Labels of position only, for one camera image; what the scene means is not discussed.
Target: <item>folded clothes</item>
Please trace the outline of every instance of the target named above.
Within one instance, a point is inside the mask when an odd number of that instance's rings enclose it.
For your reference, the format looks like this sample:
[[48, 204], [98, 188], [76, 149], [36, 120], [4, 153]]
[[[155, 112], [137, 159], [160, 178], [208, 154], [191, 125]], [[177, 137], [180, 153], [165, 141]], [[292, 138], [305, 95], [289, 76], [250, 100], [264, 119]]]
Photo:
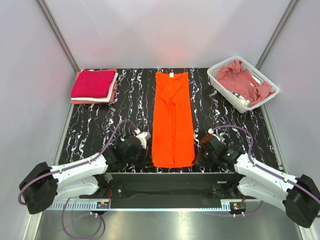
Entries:
[[[113, 78], [109, 84], [109, 88], [108, 90], [104, 90], [106, 92], [105, 96], [104, 97], [72, 97], [71, 96], [71, 100], [72, 101], [86, 101], [86, 102], [95, 102], [95, 103], [109, 103], [111, 102], [111, 96], [112, 96], [112, 91], [114, 89], [114, 87], [117, 87], [117, 84], [116, 84], [116, 80], [117, 80], [117, 77], [118, 77], [118, 73], [115, 72], [114, 70], [102, 70], [102, 71], [90, 71], [90, 70], [86, 70], [87, 72], [91, 72], [91, 73], [95, 73], [95, 72], [109, 72], [109, 73], [114, 73], [113, 75]], [[84, 72], [84, 70], [82, 72], [79, 72], [77, 73], [77, 76], [76, 76], [76, 83], [78, 82], [78, 79], [81, 77], [82, 73]]]
[[109, 97], [110, 99], [117, 76], [118, 73], [115, 70], [83, 70], [77, 73], [76, 81], [71, 91], [71, 99], [84, 101], [88, 100], [87, 98], [100, 99]]
[[249, 107], [260, 103], [273, 94], [270, 92], [270, 85], [266, 81], [261, 85], [257, 83], [251, 73], [242, 68], [242, 62], [239, 60], [235, 60], [228, 66], [223, 66], [216, 79], [230, 92], [237, 93], [249, 100]]
[[111, 93], [111, 98], [109, 102], [106, 101], [82, 101], [82, 100], [71, 100], [71, 104], [77, 105], [77, 104], [111, 104], [115, 101], [115, 96], [117, 92], [117, 81], [114, 82], [113, 90]]

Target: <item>gray wall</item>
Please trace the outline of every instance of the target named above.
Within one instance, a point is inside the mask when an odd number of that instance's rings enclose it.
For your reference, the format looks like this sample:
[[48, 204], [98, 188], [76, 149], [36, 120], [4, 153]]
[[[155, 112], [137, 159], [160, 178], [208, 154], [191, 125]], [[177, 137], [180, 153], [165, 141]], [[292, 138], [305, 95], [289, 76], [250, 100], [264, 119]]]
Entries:
[[[320, 1], [300, 1], [262, 66], [280, 87], [267, 104], [291, 174], [320, 188]], [[320, 219], [314, 223], [320, 236]]]
[[290, 0], [45, 0], [80, 68], [255, 65]]
[[36, 1], [2, 1], [0, 24], [0, 235], [20, 240], [29, 214], [18, 185], [52, 162], [75, 73]]

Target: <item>white plastic basket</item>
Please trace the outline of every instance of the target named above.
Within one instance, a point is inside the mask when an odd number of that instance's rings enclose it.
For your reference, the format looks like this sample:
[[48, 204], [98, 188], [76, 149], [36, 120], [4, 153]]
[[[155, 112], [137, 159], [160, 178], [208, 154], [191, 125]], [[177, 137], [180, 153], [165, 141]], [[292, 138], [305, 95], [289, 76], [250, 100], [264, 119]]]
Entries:
[[[264, 81], [266, 81], [270, 85], [270, 92], [274, 93], [270, 96], [268, 96], [265, 100], [257, 103], [256, 105], [252, 107], [246, 107], [243, 105], [235, 95], [233, 95], [229, 90], [227, 90], [224, 86], [221, 85], [220, 82], [216, 79], [220, 69], [222, 66], [228, 66], [229, 64], [233, 63], [234, 60], [240, 60], [242, 62], [242, 67], [244, 69], [247, 69], [256, 79], [260, 81], [260, 84], [262, 84]], [[217, 89], [219, 93], [221, 93], [222, 96], [224, 96], [240, 113], [245, 113], [246, 111], [255, 109], [260, 107], [262, 104], [266, 103], [270, 99], [274, 98], [279, 93], [279, 88], [270, 81], [265, 75], [263, 75], [260, 71], [258, 71], [254, 66], [252, 66], [249, 62], [244, 60], [240, 56], [233, 56], [230, 57], [224, 61], [219, 62], [218, 64], [210, 67], [207, 71], [208, 75], [211, 78], [211, 84], [212, 86]]]

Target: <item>orange pants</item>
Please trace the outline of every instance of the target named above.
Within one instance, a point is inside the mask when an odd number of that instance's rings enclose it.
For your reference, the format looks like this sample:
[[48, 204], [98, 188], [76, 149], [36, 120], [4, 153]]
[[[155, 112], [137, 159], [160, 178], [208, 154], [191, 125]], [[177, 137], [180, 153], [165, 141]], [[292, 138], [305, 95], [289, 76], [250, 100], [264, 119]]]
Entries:
[[190, 167], [195, 159], [188, 73], [155, 74], [152, 161], [156, 167]]

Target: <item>black table surface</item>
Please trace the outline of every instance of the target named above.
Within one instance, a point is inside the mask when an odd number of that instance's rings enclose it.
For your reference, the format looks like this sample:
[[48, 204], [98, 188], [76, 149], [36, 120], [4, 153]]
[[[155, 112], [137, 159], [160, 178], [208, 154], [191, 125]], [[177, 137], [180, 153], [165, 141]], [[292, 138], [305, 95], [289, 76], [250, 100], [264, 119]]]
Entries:
[[[75, 105], [65, 136], [59, 164], [78, 161], [99, 152], [107, 143], [116, 125], [131, 119], [141, 131], [152, 135], [153, 113], [156, 94], [156, 72], [188, 72], [189, 93], [194, 129], [195, 154], [200, 149], [200, 140], [209, 128], [221, 125], [236, 125], [253, 135], [252, 156], [279, 169], [278, 161], [269, 136], [262, 110], [256, 108], [239, 113], [210, 83], [207, 68], [138, 68], [118, 69], [117, 91], [114, 103]], [[134, 128], [126, 123], [112, 141], [117, 144], [132, 135]], [[220, 129], [220, 139], [228, 146], [249, 149], [250, 138], [235, 128]], [[181, 168], [138, 168], [132, 164], [122, 173], [207, 173], [227, 172], [227, 169], [201, 166]]]

